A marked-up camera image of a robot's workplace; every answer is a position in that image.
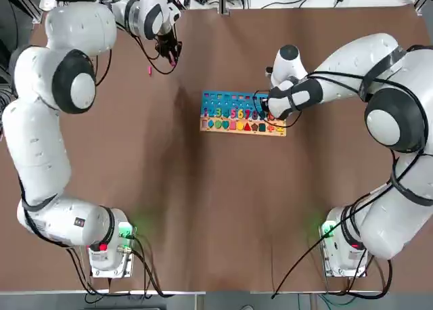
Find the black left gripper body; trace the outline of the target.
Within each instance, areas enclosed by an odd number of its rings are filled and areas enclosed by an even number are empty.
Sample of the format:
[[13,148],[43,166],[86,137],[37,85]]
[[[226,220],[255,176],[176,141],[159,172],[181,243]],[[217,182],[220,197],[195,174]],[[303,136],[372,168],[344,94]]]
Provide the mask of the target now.
[[175,49],[178,46],[178,40],[174,32],[168,32],[158,35],[158,44],[160,49]]

